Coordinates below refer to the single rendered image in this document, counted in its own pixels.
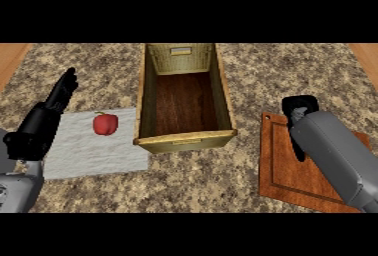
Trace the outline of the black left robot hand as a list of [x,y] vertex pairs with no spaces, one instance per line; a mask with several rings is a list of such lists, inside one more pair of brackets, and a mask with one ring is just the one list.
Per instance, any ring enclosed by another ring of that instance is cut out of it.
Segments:
[[77,88],[76,68],[71,67],[62,74],[46,100],[31,108],[18,130],[8,132],[3,137],[8,157],[12,160],[40,161],[45,158]]

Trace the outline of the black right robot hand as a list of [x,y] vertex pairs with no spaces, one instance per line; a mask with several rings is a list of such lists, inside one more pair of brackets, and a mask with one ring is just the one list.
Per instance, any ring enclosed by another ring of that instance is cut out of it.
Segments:
[[319,110],[318,99],[312,95],[290,96],[282,99],[282,111],[287,116],[287,128],[291,129],[300,119]]

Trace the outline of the brown wooden cutting board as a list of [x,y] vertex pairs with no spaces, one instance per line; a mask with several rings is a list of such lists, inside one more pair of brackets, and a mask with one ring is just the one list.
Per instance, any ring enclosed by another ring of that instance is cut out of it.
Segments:
[[347,206],[310,157],[293,150],[287,117],[262,114],[259,194],[321,212],[359,213]]

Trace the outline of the long wicker basket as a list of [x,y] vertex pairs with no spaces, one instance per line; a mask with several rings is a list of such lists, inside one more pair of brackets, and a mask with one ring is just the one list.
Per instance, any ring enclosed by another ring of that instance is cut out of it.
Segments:
[[133,144],[172,153],[219,148],[237,135],[220,46],[145,43]]

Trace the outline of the white placemat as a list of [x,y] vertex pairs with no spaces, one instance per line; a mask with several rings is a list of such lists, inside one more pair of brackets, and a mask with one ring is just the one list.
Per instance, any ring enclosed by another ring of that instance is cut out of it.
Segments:
[[133,145],[136,109],[110,109],[119,129],[110,136],[93,131],[93,112],[65,113],[45,160],[45,178],[65,179],[148,169],[148,151]]

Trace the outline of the red bell pepper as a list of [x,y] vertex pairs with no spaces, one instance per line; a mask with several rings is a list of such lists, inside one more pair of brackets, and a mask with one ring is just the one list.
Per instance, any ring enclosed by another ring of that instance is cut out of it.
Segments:
[[98,135],[110,136],[119,128],[119,116],[98,111],[93,119],[93,131]]

